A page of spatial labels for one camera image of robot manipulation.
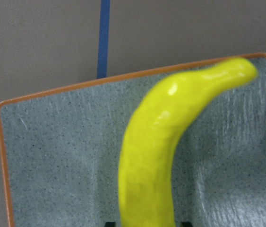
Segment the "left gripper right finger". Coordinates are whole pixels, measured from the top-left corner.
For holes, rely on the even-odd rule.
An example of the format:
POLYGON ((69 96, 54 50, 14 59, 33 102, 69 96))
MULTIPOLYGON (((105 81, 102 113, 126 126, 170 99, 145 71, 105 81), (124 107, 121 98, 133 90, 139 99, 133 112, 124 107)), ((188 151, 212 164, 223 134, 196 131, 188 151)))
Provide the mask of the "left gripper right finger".
POLYGON ((189 221, 181 222, 181 227, 192 227, 192 223, 189 221))

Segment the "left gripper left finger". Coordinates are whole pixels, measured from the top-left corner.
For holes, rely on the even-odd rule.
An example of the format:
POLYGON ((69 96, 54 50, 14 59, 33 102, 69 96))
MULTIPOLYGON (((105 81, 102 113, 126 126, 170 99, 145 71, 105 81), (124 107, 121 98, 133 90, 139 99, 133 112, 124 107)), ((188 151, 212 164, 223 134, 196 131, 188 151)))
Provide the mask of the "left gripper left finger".
POLYGON ((105 227, 116 227, 116 222, 106 222, 105 227))

